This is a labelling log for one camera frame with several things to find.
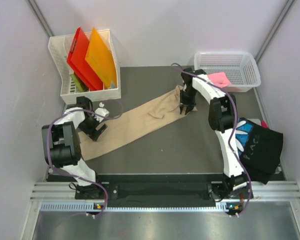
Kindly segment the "beige t shirt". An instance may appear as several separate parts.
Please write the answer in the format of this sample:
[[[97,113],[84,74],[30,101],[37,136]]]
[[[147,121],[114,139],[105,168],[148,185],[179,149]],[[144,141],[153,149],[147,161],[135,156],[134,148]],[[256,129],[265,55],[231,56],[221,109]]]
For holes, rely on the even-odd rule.
[[[97,141],[79,132],[83,160],[98,158],[184,118],[186,115],[180,114],[179,108],[182,89],[183,86],[177,85],[175,89],[123,113],[118,119],[107,120],[107,128]]]

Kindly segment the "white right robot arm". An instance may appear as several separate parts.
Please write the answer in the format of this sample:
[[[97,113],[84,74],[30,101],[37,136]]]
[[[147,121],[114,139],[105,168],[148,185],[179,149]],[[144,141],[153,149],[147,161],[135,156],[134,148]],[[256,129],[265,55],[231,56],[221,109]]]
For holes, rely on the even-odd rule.
[[[227,197],[235,198],[248,185],[236,145],[236,98],[213,84],[202,69],[184,68],[181,77],[183,88],[180,90],[180,113],[187,115],[195,108],[197,93],[208,102],[208,124],[217,135],[223,157],[223,192]]]

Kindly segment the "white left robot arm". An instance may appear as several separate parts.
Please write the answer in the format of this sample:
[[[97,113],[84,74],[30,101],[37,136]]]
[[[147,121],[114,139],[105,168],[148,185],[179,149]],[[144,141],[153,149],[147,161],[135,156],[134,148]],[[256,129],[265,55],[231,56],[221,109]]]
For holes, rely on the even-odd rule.
[[[76,179],[81,189],[86,189],[92,198],[99,198],[104,191],[98,183],[97,173],[82,157],[78,130],[92,141],[97,141],[106,130],[102,124],[110,112],[100,102],[94,110],[92,101],[87,97],[78,97],[51,126],[41,128],[44,158],[48,165],[60,169]]]

